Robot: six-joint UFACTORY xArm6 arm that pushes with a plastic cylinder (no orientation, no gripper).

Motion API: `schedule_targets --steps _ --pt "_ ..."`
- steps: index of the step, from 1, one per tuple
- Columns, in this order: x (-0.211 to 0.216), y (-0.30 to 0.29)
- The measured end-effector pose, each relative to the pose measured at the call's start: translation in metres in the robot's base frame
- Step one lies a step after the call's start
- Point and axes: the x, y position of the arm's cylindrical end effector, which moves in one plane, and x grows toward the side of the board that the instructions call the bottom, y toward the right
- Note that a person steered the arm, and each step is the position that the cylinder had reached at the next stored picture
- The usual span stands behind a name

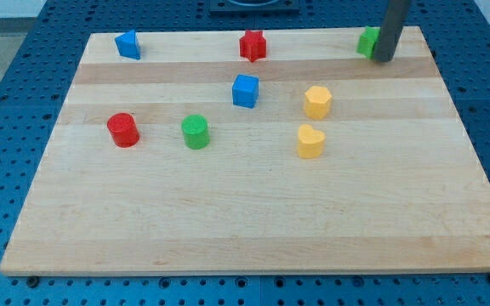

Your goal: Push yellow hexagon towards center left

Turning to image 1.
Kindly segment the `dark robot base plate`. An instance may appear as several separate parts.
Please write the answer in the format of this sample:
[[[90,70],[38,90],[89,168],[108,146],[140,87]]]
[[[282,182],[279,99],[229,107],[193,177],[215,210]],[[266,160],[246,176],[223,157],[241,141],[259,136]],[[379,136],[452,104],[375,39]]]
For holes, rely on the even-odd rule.
[[[210,14],[297,13],[300,0],[207,0]]]

